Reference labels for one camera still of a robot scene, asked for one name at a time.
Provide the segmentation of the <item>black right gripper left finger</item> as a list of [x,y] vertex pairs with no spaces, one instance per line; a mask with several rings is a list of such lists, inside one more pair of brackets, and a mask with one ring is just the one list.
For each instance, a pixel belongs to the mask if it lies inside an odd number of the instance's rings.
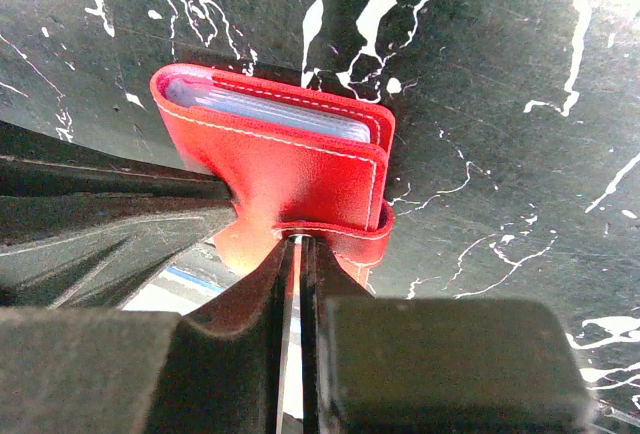
[[293,297],[283,240],[188,315],[1,312],[5,433],[278,433]]

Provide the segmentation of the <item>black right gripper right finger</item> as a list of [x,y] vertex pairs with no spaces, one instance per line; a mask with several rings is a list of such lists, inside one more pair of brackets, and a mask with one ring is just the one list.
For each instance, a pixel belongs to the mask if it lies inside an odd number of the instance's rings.
[[586,433],[595,418],[556,315],[522,298],[376,298],[300,242],[307,433]]

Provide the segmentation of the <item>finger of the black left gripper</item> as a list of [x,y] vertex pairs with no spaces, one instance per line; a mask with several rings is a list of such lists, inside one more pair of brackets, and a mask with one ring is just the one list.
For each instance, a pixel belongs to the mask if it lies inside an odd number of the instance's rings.
[[4,307],[120,307],[235,217],[214,176],[1,124]]

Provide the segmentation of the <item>red card holder wallet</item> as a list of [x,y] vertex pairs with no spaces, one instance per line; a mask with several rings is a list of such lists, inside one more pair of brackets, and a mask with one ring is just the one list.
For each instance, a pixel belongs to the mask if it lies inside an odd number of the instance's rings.
[[[179,80],[299,113],[354,121],[362,141],[251,119],[228,108],[172,101]],[[395,117],[369,104],[321,91],[192,64],[170,64],[150,80],[152,97],[184,161],[207,168],[231,189],[236,220],[213,243],[223,263],[247,275],[290,235],[327,241],[339,265],[360,285],[379,265],[394,213],[384,199]]]

